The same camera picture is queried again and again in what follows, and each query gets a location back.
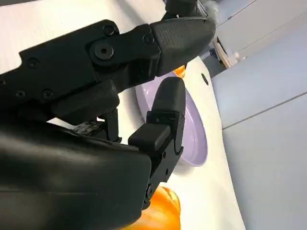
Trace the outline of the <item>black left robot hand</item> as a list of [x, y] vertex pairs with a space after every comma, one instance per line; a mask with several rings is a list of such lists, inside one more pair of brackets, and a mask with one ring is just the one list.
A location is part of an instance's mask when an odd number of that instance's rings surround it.
[[202, 17], [197, 0], [165, 0], [165, 14], [162, 20], [177, 17]]

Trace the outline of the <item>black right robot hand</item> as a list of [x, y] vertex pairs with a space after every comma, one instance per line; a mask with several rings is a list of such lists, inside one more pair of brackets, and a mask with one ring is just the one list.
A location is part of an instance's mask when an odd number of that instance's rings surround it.
[[0, 76], [0, 227], [113, 230], [137, 221], [182, 152], [186, 89], [165, 77], [121, 144], [119, 94], [193, 60], [214, 21], [175, 18], [121, 34], [102, 20], [20, 53]]

